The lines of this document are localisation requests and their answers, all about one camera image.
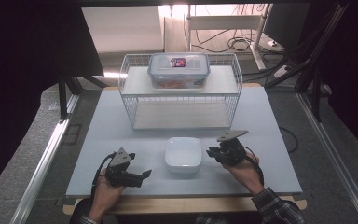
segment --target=white box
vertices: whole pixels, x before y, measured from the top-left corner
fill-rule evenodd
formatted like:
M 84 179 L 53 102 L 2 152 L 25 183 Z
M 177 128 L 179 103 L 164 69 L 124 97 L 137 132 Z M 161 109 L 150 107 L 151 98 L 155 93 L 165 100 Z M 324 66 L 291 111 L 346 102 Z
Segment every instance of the white box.
M 173 173 L 194 174 L 201 167 L 202 146 L 198 138 L 173 137 L 165 147 L 165 163 Z
M 201 89 L 210 74 L 205 53 L 156 53 L 147 74 L 156 89 Z

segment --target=human hand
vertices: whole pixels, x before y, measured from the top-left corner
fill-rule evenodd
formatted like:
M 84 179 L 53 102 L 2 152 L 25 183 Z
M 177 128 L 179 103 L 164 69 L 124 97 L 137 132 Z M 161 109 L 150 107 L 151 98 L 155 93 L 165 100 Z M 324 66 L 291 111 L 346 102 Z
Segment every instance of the human hand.
M 112 187 L 104 176 L 105 172 L 105 169 L 101 170 L 92 207 L 88 215 L 89 218 L 99 223 L 102 222 L 103 216 L 106 212 L 108 212 L 116 204 L 124 188 L 126 188 L 123 186 Z
M 252 160 L 259 162 L 259 159 L 248 153 L 247 155 Z M 256 195 L 264 190 L 264 186 L 260 183 L 260 176 L 255 170 L 254 166 L 247 160 L 242 160 L 235 166 L 222 164 L 223 167 L 231 172 L 234 178 L 242 185 L 244 185 L 252 195 Z

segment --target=white table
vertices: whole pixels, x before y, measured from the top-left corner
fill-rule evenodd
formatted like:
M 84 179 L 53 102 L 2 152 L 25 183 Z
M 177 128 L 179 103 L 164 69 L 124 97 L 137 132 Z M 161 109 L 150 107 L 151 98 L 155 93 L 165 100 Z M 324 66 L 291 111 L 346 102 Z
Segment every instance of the white table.
M 248 130 L 239 137 L 261 159 L 265 186 L 279 195 L 302 192 L 282 140 L 264 88 L 243 88 L 232 130 Z M 90 195 L 91 182 L 102 160 L 120 147 L 135 153 L 128 172 L 141 174 L 152 169 L 141 188 L 126 188 L 123 196 L 149 198 L 248 196 L 249 192 L 223 169 L 206 149 L 218 146 L 216 138 L 223 130 L 134 131 L 117 90 L 105 89 L 89 126 L 66 195 L 82 198 Z M 200 139 L 202 164 L 195 175 L 173 174 L 164 161 L 165 144 L 171 137 Z

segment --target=wrist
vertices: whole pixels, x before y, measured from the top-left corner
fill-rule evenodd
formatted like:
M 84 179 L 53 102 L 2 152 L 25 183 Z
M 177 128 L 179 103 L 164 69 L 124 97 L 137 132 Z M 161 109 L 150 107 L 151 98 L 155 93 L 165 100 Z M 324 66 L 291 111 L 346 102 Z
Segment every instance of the wrist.
M 259 194 L 261 191 L 265 189 L 260 182 L 250 183 L 246 186 L 246 188 L 249 190 L 249 192 L 251 192 L 253 196 Z
M 84 216 L 84 215 L 80 218 L 80 222 L 79 222 L 79 223 L 80 223 L 80 224 L 100 224 L 100 223 L 94 221 L 93 219 L 91 219 L 91 218 L 89 218 L 89 217 L 86 217 L 86 216 Z
M 104 213 L 101 212 L 101 210 L 98 209 L 92 209 L 89 211 L 88 217 L 95 222 L 101 223 L 103 221 Z

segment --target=metal wire basket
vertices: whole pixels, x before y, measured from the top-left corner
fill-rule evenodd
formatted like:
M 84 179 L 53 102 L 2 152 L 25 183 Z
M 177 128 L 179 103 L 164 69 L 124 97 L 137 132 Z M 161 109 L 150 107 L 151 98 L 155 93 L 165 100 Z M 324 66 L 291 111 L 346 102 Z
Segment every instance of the metal wire basket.
M 154 88 L 150 57 L 128 54 L 121 66 L 118 88 L 133 130 L 231 127 L 242 88 L 234 53 L 208 54 L 211 73 L 201 90 Z

